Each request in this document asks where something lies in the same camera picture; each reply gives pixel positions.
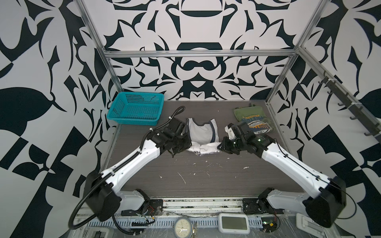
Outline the white grey tank top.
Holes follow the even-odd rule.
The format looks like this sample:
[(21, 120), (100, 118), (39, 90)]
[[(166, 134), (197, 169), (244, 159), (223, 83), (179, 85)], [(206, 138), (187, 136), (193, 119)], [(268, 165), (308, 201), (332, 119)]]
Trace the white grey tank top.
[(219, 153), (218, 146), (221, 144), (218, 135), (218, 127), (215, 119), (204, 124), (198, 124), (194, 118), (187, 119), (191, 146), (188, 152), (197, 156)]

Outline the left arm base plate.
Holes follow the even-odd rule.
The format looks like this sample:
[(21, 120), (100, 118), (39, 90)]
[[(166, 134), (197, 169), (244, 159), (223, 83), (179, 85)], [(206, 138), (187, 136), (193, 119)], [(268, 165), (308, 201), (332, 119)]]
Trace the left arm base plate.
[(151, 199), (149, 202), (144, 202), (138, 210), (124, 210), (121, 212), (122, 216), (154, 216), (163, 211), (162, 199)]

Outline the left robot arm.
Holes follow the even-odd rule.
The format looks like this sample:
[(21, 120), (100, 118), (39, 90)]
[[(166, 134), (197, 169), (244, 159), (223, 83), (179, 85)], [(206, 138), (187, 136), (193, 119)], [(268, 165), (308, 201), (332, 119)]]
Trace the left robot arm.
[(99, 221), (106, 221), (121, 211), (146, 213), (150, 199), (141, 189), (121, 195), (126, 182), (164, 152), (176, 155), (191, 146), (188, 126), (177, 118), (164, 127), (150, 130), (140, 146), (119, 163), (101, 173), (88, 175), (84, 190), (85, 203)]

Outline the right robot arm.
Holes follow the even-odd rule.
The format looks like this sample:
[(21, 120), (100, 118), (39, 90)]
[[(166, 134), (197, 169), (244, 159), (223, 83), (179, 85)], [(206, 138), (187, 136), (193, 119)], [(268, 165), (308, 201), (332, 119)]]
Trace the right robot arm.
[(255, 134), (245, 122), (225, 127), (227, 136), (218, 146), (227, 154), (247, 151), (273, 164), (296, 182), (303, 193), (267, 188), (259, 197), (262, 208), (294, 211), (329, 228), (346, 206), (346, 184), (339, 177), (330, 178), (307, 166), (266, 134)]

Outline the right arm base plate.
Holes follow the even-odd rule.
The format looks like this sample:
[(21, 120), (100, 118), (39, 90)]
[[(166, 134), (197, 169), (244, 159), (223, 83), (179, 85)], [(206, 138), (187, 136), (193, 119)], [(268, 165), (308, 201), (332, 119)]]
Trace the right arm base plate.
[(284, 214), (283, 209), (275, 209), (266, 199), (244, 198), (243, 212), (247, 215), (255, 214)]

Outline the green tank top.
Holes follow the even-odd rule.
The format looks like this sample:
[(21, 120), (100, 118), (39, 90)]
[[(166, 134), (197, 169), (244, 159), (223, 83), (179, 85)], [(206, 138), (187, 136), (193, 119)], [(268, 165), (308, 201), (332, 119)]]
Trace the green tank top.
[(251, 104), (249, 107), (236, 108), (233, 113), (236, 119), (239, 122), (244, 121), (254, 134), (265, 134), (274, 129), (271, 120), (261, 106)]

